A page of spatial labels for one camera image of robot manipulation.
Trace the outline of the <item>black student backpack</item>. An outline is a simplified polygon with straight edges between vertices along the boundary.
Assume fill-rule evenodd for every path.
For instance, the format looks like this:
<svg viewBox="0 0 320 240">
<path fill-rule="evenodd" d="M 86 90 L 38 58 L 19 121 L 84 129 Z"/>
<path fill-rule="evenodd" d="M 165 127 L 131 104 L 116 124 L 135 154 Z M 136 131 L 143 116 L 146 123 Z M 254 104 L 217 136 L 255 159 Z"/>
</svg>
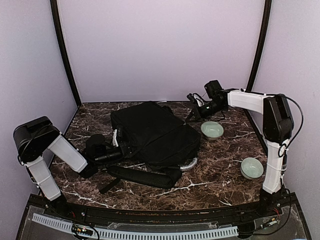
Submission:
<svg viewBox="0 0 320 240">
<path fill-rule="evenodd" d="M 127 142 L 133 148 L 132 157 L 138 159 L 152 171 L 141 171 L 111 165 L 107 172 L 115 179 L 99 192 L 105 194 L 120 180 L 171 189 L 182 177 L 180 164 L 198 160 L 201 135 L 193 127 L 175 116 L 170 107 L 148 101 L 113 111 L 110 114 L 113 130 L 120 131 L 121 143 Z"/>
</svg>

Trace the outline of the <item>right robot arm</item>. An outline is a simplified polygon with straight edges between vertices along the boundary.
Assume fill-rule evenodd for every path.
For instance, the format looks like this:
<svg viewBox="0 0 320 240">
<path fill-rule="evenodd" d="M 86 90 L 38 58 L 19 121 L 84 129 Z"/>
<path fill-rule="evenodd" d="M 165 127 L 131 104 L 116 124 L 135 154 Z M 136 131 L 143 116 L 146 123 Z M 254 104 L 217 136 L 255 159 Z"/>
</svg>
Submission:
<svg viewBox="0 0 320 240">
<path fill-rule="evenodd" d="M 204 88 L 208 100 L 204 100 L 198 93 L 189 93 L 186 96 L 193 104 L 186 121 L 204 120 L 226 111 L 229 107 L 260 114 L 262 138 L 267 147 L 267 167 L 262 192 L 274 195 L 280 191 L 287 170 L 287 152 L 297 137 L 297 134 L 293 133 L 295 124 L 289 105 L 296 104 L 296 101 L 281 93 L 224 89 L 218 80 L 209 81 Z"/>
</svg>

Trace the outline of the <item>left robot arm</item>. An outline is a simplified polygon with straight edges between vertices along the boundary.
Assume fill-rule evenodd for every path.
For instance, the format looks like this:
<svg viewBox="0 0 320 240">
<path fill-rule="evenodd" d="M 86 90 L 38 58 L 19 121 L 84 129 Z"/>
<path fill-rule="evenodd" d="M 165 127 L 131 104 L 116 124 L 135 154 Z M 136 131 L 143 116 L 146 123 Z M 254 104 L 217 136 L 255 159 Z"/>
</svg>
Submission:
<svg viewBox="0 0 320 240">
<path fill-rule="evenodd" d="M 67 218 L 71 208 L 63 201 L 65 197 L 52 176 L 51 165 L 44 160 L 44 152 L 50 151 L 52 157 L 58 157 L 85 179 L 95 175 L 100 166 L 114 164 L 126 156 L 125 148 L 118 142 L 109 144 L 102 141 L 101 145 L 109 147 L 109 150 L 99 157 L 89 155 L 87 148 L 80 152 L 47 116 L 16 127 L 13 139 L 19 163 L 26 167 L 32 182 L 52 202 L 50 208 L 60 218 Z"/>
</svg>

